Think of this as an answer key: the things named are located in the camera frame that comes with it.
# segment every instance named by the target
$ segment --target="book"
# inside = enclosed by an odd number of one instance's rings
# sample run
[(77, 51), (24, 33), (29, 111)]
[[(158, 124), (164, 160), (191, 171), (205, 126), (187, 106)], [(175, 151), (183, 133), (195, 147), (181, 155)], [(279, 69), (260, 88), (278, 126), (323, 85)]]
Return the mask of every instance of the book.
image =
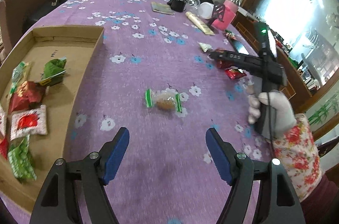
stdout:
[(156, 13), (166, 14), (166, 15), (174, 15), (174, 11), (167, 4), (161, 4), (157, 2), (152, 2), (152, 10)]

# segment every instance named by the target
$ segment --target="blue gripper pad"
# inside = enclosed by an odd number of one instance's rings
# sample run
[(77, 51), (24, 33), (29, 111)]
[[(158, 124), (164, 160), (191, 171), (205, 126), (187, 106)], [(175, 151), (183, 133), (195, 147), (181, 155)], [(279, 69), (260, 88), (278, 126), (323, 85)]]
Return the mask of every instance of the blue gripper pad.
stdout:
[(214, 128), (206, 131), (206, 144), (222, 180), (233, 186), (238, 176), (234, 156), (237, 152), (230, 143), (224, 142)]
[(101, 158), (101, 160), (104, 160), (104, 174), (102, 177), (104, 185), (108, 185), (108, 183), (114, 179), (119, 169), (119, 166), (129, 144), (128, 129), (125, 127), (121, 127), (114, 137), (113, 141), (109, 143), (113, 144), (113, 149), (111, 153), (108, 154), (106, 158), (104, 158), (104, 156)]

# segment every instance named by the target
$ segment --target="person's arm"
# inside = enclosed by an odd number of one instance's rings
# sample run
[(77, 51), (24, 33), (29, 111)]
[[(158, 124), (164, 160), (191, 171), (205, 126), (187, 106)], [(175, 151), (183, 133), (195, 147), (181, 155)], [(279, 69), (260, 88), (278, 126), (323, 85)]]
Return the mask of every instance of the person's arm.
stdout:
[[(268, 105), (267, 93), (249, 96), (249, 123), (260, 116), (260, 103)], [(270, 104), (277, 110), (273, 131), (275, 156), (284, 165), (300, 201), (307, 198), (319, 184), (323, 172), (305, 114), (294, 115), (291, 104), (281, 92), (270, 92)]]

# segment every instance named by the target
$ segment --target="metal screw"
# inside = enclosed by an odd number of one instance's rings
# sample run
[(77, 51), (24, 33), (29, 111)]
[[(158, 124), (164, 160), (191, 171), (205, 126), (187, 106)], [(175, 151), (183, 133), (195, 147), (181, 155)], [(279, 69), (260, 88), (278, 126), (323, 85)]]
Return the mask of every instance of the metal screw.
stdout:
[(277, 159), (277, 158), (273, 158), (273, 159), (272, 159), (272, 163), (273, 163), (274, 165), (276, 165), (276, 166), (279, 166), (279, 165), (280, 165), (280, 160)]
[(59, 159), (57, 159), (57, 160), (55, 161), (55, 164), (56, 164), (57, 166), (60, 166), (60, 165), (63, 164), (63, 161), (64, 161), (63, 158), (59, 158)]
[(92, 153), (89, 154), (89, 158), (91, 158), (91, 159), (96, 159), (98, 157), (99, 157), (99, 153), (97, 153), (97, 152), (92, 152)]
[(240, 160), (244, 160), (246, 158), (246, 154), (245, 153), (242, 153), (242, 152), (239, 152), (237, 153), (237, 157), (238, 159)]

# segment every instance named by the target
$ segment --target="pink bottle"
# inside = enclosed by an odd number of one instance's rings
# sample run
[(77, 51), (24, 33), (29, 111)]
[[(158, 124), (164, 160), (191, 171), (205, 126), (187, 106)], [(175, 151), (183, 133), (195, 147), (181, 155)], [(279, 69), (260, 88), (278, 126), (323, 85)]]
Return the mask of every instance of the pink bottle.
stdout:
[(215, 20), (213, 22), (213, 26), (220, 29), (220, 30), (226, 30), (227, 27), (231, 24), (233, 19), (235, 18), (235, 15), (239, 9), (241, 0), (225, 0), (225, 14), (223, 18), (223, 22), (219, 20)]

